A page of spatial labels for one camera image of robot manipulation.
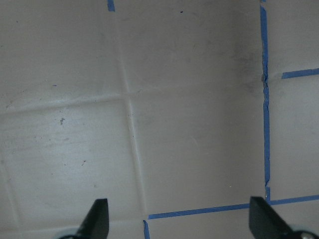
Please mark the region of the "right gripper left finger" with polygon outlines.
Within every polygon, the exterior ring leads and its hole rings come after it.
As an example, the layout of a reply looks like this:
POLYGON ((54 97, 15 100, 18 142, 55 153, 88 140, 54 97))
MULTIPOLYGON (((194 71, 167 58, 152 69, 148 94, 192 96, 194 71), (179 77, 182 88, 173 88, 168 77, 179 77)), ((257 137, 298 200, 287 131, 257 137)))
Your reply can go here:
POLYGON ((75 233, 75 239, 106 239, 109 234, 109 207, 107 199, 94 201, 88 214, 75 233))

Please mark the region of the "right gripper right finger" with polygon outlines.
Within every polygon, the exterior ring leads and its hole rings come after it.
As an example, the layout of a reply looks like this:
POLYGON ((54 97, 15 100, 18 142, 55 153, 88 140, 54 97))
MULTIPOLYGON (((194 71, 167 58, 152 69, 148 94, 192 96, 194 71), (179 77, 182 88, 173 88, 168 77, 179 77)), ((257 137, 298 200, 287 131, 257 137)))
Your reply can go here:
POLYGON ((262 197, 250 198, 249 229, 255 239, 306 238, 306 232, 294 231, 262 197))

